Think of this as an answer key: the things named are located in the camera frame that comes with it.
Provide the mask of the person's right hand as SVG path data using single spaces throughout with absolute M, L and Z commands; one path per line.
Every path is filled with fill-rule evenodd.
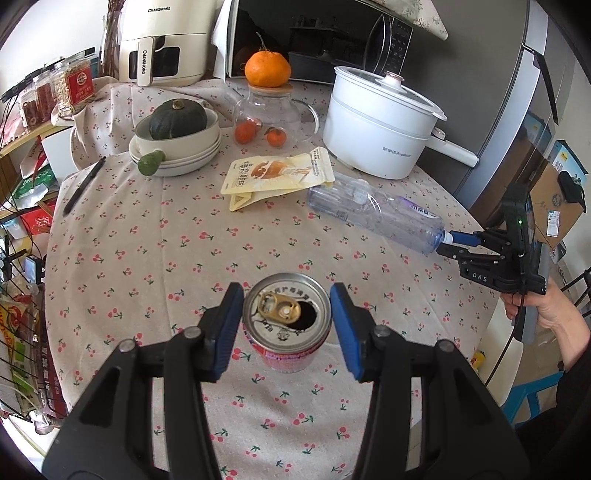
M 520 307 L 535 307 L 538 311 L 537 323 L 545 329 L 555 331 L 558 327 L 564 327 L 579 315 L 577 308 L 561 291 L 553 279 L 548 280 L 547 290 L 544 295 L 530 292 L 525 296 L 521 294 L 501 294 L 505 312 L 510 320 L 517 318 Z

